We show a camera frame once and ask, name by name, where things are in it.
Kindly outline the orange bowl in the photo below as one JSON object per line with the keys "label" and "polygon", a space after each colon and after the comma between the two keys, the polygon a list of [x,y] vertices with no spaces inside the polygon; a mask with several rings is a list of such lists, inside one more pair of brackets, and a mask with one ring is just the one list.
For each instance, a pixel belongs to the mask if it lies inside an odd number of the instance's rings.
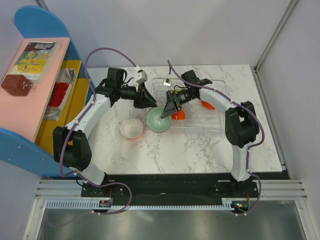
{"label": "orange bowl", "polygon": [[215,110],[215,109],[216,109],[214,106],[212,106],[211,104],[209,104],[209,103],[206,102],[206,101],[201,100],[201,104],[202,104],[202,106],[205,107],[206,109],[209,109],[209,110]]}
{"label": "orange bowl", "polygon": [[187,118],[186,113],[183,110],[180,110],[171,115],[173,120],[185,120]]}

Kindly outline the pale green ceramic bowl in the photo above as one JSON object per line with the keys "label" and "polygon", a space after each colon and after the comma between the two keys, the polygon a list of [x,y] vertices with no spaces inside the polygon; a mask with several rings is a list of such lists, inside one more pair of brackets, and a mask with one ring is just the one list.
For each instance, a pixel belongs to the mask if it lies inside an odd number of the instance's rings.
{"label": "pale green ceramic bowl", "polygon": [[167,131],[172,123],[171,116],[161,118],[164,110],[163,106],[151,108],[146,115],[146,124],[148,128],[155,133],[163,133]]}

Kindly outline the white bottom bowl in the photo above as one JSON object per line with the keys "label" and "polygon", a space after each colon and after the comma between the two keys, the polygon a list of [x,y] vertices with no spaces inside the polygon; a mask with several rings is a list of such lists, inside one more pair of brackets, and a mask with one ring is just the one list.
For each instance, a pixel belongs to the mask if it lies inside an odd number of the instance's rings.
{"label": "white bottom bowl", "polygon": [[128,118],[120,126],[120,133],[126,139],[135,139],[143,132],[143,123],[137,118]]}

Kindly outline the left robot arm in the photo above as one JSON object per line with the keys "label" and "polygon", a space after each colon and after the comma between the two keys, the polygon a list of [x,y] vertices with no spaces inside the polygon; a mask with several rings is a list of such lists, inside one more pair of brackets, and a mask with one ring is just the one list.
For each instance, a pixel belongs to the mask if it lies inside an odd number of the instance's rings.
{"label": "left robot arm", "polygon": [[110,67],[107,77],[92,92],[92,96],[81,112],[66,126],[57,126],[53,131],[53,158],[63,168],[71,170],[72,174],[91,182],[92,191],[99,197],[106,196],[110,185],[104,181],[105,172],[92,161],[92,151],[89,136],[101,117],[118,100],[133,102],[136,109],[156,107],[156,100],[147,90],[145,83],[147,73],[140,67],[135,67],[134,85],[124,82],[127,72],[122,68]]}

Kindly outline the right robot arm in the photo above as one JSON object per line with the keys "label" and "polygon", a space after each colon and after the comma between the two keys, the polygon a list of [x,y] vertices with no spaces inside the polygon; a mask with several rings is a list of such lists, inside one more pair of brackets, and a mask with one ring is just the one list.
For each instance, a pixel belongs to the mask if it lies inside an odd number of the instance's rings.
{"label": "right robot arm", "polygon": [[242,196],[247,191],[245,181],[251,176],[246,152],[260,133],[255,107],[250,101],[234,102],[228,95],[215,89],[211,80],[200,79],[194,70],[186,71],[180,79],[185,87],[178,93],[174,90],[166,92],[166,104],[160,118],[170,117],[194,99],[206,102],[224,114],[224,134],[232,145],[233,157],[230,174],[234,181],[229,184],[229,191],[235,197]]}

